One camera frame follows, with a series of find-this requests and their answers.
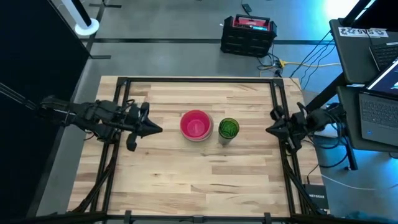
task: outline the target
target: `black wall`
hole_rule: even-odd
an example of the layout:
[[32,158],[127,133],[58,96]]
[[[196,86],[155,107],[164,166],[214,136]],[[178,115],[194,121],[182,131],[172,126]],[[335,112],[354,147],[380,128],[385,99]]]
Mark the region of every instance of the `black wall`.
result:
[[[70,100],[88,57],[50,1],[2,1],[1,83],[34,103],[49,95]],[[6,171],[0,217],[35,215],[46,179],[39,181],[52,166],[49,156],[56,153],[60,128],[2,94],[0,105],[0,164]]]

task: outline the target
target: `butcher block tabletop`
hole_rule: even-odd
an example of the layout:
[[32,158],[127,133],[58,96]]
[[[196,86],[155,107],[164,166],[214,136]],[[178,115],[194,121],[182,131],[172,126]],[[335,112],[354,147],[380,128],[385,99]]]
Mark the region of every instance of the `butcher block tabletop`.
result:
[[[112,100],[117,79],[102,77],[96,99]],[[284,83],[291,114],[303,98],[292,80]],[[277,96],[281,104],[279,90]],[[138,139],[135,152],[127,150],[129,132],[123,132],[108,214],[131,210],[135,215],[289,216],[278,139],[265,132],[274,123],[268,83],[132,82],[129,99],[133,98],[138,105],[150,103],[149,118],[164,131]],[[213,134],[206,141],[191,142],[181,135],[180,119],[190,110],[206,111],[213,118]],[[239,134],[225,147],[218,143],[223,118],[234,118],[240,125]],[[102,149],[96,138],[85,141],[69,210],[94,186]],[[305,142],[297,155],[306,182],[305,176],[318,164],[317,155]],[[323,185],[319,168],[310,180]],[[295,187],[293,191],[300,212]]]

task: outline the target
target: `laptop screen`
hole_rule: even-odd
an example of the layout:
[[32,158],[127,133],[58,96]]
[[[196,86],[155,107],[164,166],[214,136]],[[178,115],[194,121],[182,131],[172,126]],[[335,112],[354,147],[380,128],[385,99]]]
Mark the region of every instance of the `laptop screen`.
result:
[[367,89],[398,95],[398,58]]

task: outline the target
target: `green cup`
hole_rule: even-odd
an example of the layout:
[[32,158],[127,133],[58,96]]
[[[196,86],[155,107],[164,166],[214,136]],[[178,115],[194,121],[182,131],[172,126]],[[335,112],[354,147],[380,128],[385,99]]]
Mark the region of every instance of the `green cup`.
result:
[[218,142],[225,146],[239,133],[239,123],[233,118],[225,118],[218,126]]

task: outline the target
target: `gray concrete floor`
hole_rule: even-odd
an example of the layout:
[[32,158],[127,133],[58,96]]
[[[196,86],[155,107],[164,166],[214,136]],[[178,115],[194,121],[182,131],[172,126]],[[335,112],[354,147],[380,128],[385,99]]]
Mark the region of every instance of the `gray concrete floor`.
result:
[[[71,26],[68,12],[59,0],[53,0]],[[83,5],[91,17],[98,8]],[[319,40],[329,30],[328,21],[343,17],[355,0],[244,0],[253,8],[252,15],[271,17],[279,28],[279,40]],[[220,23],[228,16],[243,14],[240,0],[109,0],[122,4],[122,9],[106,9],[97,37],[106,38],[217,38]],[[288,62],[301,62],[312,45],[276,45],[274,54]],[[223,54],[219,44],[94,44],[93,55],[112,55],[110,60],[89,60],[75,97],[76,102],[93,101],[102,75],[142,76],[225,76],[258,77],[255,58]],[[336,50],[321,61],[339,62]],[[289,76],[296,65],[287,65],[283,76]],[[303,77],[301,68],[295,77]],[[338,74],[340,66],[319,68],[307,90],[320,92]],[[263,77],[273,74],[264,72]],[[65,132],[38,215],[65,212],[72,191],[85,134],[69,127]],[[343,170],[348,162],[322,174],[339,182],[360,188],[385,189],[398,183],[398,161],[386,153],[355,150],[357,171]],[[319,150],[320,163],[332,164],[344,156],[343,148]],[[356,190],[323,179],[328,192],[331,213],[342,217],[364,211],[371,215],[398,220],[398,188],[392,190]]]

